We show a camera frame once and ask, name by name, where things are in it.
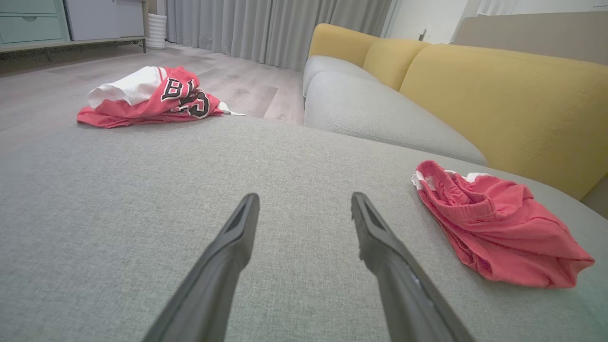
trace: white wall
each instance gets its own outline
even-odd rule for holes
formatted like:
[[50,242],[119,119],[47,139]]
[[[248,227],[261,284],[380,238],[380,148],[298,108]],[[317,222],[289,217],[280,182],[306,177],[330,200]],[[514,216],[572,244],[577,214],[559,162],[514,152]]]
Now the white wall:
[[479,9],[479,6],[481,4],[482,4],[482,0],[469,0],[466,3],[465,9],[463,10],[462,14],[460,15],[460,19],[458,20],[458,24],[456,25],[456,29],[454,30],[454,33],[452,34],[452,38],[451,38],[452,41],[454,40],[454,37],[456,36],[456,32],[458,32],[458,30],[460,28],[460,24],[462,24],[462,21],[465,20],[465,18],[476,16],[477,10]]
[[400,0],[387,37],[417,40],[428,29],[424,41],[449,43],[468,0]]
[[608,5],[608,0],[517,0],[512,14],[608,10],[608,7],[593,8],[599,5]]
[[166,2],[167,2],[167,0],[156,0],[156,14],[167,15]]

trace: sofa seam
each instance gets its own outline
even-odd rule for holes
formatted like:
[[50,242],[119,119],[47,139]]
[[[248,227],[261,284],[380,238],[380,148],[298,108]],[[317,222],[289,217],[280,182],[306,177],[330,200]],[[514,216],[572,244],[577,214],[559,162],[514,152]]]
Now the sofa seam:
[[[379,142],[383,142],[383,143],[385,143],[385,144],[387,144],[387,142],[398,142],[398,143],[400,143],[400,144],[405,144],[405,145],[406,145],[406,146],[400,145],[400,146],[402,146],[402,147],[405,147],[405,148],[411,148],[412,150],[421,151],[421,150],[419,150],[418,148],[415,148],[416,146],[417,146],[417,147],[420,147],[419,145],[412,145],[412,144],[408,144],[408,143],[406,143],[406,142],[400,142],[400,141],[393,140],[393,139],[380,138],[380,137],[378,137],[378,136],[373,136],[373,135],[369,135],[369,134],[361,133],[361,132],[358,132],[358,131],[350,130],[350,129],[348,129],[348,128],[344,128],[344,127],[342,127],[342,126],[338,125],[338,124],[337,124],[337,123],[334,121],[334,119],[331,117],[331,115],[327,115],[327,117],[329,118],[329,120],[331,121],[331,123],[332,123],[332,124],[334,124],[334,125],[335,125],[337,128],[340,128],[341,130],[345,130],[345,131],[347,131],[347,132],[351,132],[351,133],[354,133],[354,134],[356,134],[356,135],[359,135],[359,136],[360,136],[360,138],[375,138],[375,139],[380,139],[381,141],[379,141]],[[464,156],[458,156],[458,155],[455,155],[455,154],[450,153],[450,152],[439,151],[439,150],[437,150],[437,149],[435,149],[435,148],[427,148],[427,150],[426,150],[426,151],[423,151],[423,152],[434,153],[434,154],[436,154],[436,155],[446,156],[446,157],[450,157],[450,158],[454,158],[454,159],[458,159],[458,160],[463,160],[462,158],[466,158],[466,160],[463,160],[463,161],[471,162],[471,163],[473,163],[473,164],[477,164],[477,162],[478,162],[478,161],[474,161],[472,158],[468,158],[468,157],[464,157]],[[483,157],[484,157],[483,162],[484,162],[484,163],[485,163],[485,165],[487,166],[488,161],[487,161],[487,160],[485,160],[485,156],[483,156]]]

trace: cabinet leg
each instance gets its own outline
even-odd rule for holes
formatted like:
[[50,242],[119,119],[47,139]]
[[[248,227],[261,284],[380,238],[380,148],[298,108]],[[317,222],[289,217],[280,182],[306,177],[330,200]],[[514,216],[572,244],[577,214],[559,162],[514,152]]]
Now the cabinet leg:
[[44,48],[44,52],[46,53],[46,60],[47,61],[53,61],[53,59],[51,59],[51,57],[50,57],[50,53],[49,53],[49,48],[48,47]]

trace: wooden floor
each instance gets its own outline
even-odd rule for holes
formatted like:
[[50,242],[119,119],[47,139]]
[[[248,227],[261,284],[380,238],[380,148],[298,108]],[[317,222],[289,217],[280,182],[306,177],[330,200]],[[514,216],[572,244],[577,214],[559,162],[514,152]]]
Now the wooden floor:
[[232,111],[297,125],[304,118],[301,72],[177,44],[146,54],[118,46],[53,58],[0,59],[0,153],[73,125],[90,90],[144,66],[183,66]]

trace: black plastic attachment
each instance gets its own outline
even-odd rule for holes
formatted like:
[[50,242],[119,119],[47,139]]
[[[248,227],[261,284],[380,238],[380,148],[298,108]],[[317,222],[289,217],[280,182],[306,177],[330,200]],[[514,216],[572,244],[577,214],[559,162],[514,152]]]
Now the black plastic attachment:
[[237,287],[254,247],[260,199],[246,195],[143,339],[223,341]]
[[367,196],[360,192],[353,193],[351,208],[361,247],[359,257],[378,278],[391,340],[473,341]]

